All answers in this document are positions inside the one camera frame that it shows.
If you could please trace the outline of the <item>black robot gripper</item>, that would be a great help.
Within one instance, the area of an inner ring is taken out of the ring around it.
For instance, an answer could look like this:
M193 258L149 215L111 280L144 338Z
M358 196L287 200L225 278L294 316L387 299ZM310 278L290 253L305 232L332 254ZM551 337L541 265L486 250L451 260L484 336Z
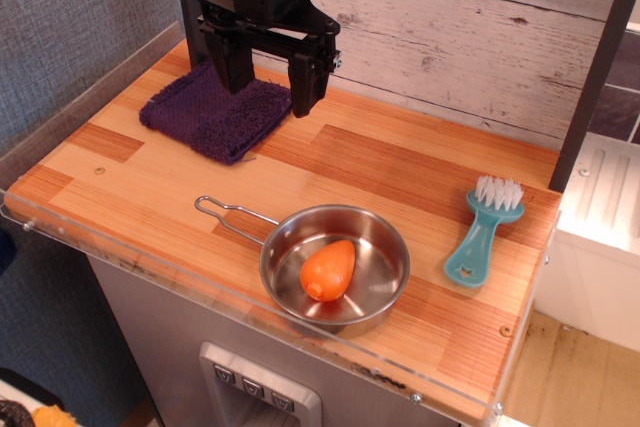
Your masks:
M340 65L340 25L311 0L198 0L200 29L222 86L236 94L255 78L252 52L289 59L293 114L307 116Z

